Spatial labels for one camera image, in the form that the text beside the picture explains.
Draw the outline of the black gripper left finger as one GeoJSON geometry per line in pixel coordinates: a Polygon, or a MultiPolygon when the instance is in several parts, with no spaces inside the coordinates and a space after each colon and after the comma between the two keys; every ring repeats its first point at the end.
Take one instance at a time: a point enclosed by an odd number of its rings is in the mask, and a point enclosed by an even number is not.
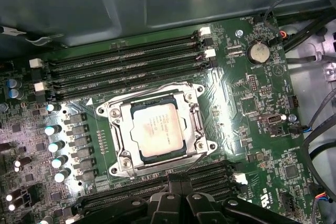
{"type": "Polygon", "coordinates": [[[178,223],[182,201],[182,174],[168,175],[168,191],[150,200],[130,197],[73,223],[178,223]]]}

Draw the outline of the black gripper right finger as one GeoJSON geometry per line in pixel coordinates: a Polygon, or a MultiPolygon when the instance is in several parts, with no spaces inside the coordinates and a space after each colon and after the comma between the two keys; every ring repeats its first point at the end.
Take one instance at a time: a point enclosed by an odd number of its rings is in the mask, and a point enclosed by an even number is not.
{"type": "Polygon", "coordinates": [[[211,195],[196,193],[186,173],[182,174],[181,185],[196,223],[298,223],[237,197],[217,202],[211,195]]]}

